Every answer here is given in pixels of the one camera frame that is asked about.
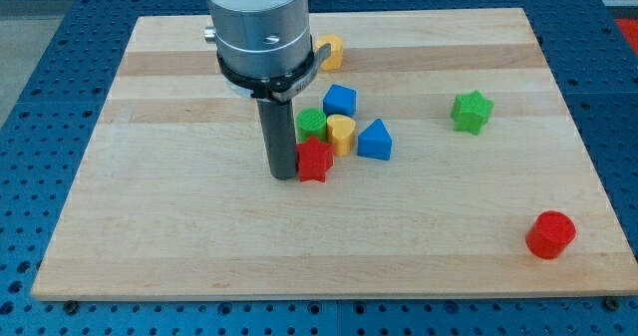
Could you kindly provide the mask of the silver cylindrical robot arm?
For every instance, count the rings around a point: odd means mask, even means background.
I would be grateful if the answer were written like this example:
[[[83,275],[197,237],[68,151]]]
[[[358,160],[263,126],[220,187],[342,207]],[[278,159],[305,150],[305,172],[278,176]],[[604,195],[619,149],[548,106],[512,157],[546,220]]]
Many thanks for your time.
[[[316,74],[307,0],[207,0],[224,77],[254,99],[287,102]]]

